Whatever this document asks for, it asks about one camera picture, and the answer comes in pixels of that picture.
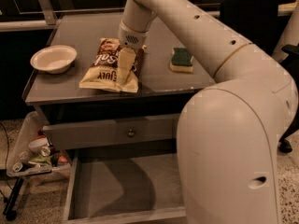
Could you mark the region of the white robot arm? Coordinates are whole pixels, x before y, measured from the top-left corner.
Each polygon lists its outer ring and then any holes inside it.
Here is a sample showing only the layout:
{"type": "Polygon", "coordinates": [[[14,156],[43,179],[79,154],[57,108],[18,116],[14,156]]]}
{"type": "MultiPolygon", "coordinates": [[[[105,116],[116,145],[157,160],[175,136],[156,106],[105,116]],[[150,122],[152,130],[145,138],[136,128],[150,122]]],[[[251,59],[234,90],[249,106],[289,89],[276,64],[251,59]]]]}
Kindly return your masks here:
{"type": "Polygon", "coordinates": [[[178,168],[188,224],[282,224],[277,148],[298,106],[291,75],[188,0],[127,0],[120,42],[139,49],[159,17],[214,79],[184,106],[178,168]]]}

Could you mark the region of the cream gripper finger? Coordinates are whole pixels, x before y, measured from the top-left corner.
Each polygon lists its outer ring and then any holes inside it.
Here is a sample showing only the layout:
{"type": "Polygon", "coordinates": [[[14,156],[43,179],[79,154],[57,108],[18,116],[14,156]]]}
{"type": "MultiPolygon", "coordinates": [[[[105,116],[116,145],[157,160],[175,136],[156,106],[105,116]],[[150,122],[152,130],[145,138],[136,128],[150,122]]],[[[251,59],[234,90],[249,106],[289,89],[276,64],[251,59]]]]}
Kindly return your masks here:
{"type": "Polygon", "coordinates": [[[117,68],[117,82],[124,84],[129,77],[132,66],[135,62],[135,51],[130,48],[123,48],[120,51],[117,68]]]}

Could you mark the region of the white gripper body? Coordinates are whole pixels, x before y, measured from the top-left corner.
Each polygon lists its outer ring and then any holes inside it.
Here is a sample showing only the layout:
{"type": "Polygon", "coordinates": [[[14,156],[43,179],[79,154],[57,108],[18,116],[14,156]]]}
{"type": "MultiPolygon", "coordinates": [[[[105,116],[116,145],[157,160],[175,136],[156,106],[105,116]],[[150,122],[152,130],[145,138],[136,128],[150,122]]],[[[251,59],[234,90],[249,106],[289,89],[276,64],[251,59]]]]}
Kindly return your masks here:
{"type": "Polygon", "coordinates": [[[146,23],[122,20],[119,26],[118,39],[124,47],[139,50],[145,44],[148,33],[149,28],[146,23]]]}

